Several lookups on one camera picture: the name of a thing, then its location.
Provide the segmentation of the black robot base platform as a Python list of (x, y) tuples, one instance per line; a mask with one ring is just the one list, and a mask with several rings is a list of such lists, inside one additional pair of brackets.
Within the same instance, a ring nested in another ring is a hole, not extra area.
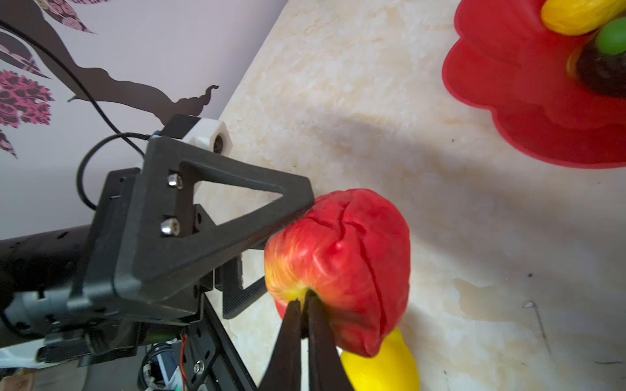
[(139, 390), (256, 390), (208, 300), (201, 319), (177, 337), (150, 345), (137, 375)]

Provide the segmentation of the red pomegranate fruit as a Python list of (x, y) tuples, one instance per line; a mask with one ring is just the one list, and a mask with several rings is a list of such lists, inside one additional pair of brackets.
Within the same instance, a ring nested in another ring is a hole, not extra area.
[(368, 189), (316, 199), (264, 250), (265, 281), (279, 315), (312, 291), (322, 301), (336, 346), (373, 358), (409, 302), (409, 225)]

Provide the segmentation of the red flower-shaped fruit bowl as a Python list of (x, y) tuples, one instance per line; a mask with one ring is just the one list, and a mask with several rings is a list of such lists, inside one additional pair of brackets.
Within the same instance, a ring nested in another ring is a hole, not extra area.
[(556, 34), (541, 1), (463, 1), (443, 83), (491, 112), (502, 137), (540, 161), (580, 169), (625, 165), (625, 101), (588, 90), (567, 61), (590, 36)]

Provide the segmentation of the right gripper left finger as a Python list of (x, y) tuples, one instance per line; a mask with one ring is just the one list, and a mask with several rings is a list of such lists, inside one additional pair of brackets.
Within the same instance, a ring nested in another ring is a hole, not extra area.
[(300, 391), (302, 320), (301, 302), (291, 301), (286, 308), (267, 371), (258, 387), (259, 391)]

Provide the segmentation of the yellow lemon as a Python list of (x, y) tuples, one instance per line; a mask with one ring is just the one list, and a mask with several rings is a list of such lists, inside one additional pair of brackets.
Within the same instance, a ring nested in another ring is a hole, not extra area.
[(398, 328), (384, 340), (376, 357), (363, 358), (343, 351), (340, 360), (354, 390), (420, 389), (415, 359)]

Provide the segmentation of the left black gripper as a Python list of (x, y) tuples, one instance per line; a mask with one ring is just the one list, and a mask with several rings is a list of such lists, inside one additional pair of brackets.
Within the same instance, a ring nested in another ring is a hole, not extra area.
[[(280, 198), (220, 225), (193, 203), (214, 182)], [(111, 172), (87, 226), (1, 243), (1, 345), (43, 340), (37, 361), (122, 357), (169, 340), (205, 314), (202, 275), (308, 210), (308, 178), (179, 140), (148, 142), (142, 171)]]

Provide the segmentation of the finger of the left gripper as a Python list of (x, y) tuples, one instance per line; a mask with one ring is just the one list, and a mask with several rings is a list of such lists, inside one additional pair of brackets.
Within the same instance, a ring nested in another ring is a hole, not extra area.
[(236, 318), (267, 292), (264, 277), (244, 287), (241, 255), (216, 269), (215, 288), (223, 295), (224, 319)]

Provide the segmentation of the small yellow quince fruit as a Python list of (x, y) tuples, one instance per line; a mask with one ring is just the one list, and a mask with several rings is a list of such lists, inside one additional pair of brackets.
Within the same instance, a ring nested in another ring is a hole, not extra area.
[(625, 12), (624, 0), (549, 0), (541, 8), (544, 26), (565, 36), (580, 36)]

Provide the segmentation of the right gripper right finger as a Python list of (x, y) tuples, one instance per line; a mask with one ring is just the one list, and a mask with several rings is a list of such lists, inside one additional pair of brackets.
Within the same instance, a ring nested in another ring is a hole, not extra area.
[(334, 333), (316, 294), (306, 293), (309, 390), (354, 391), (337, 351)]

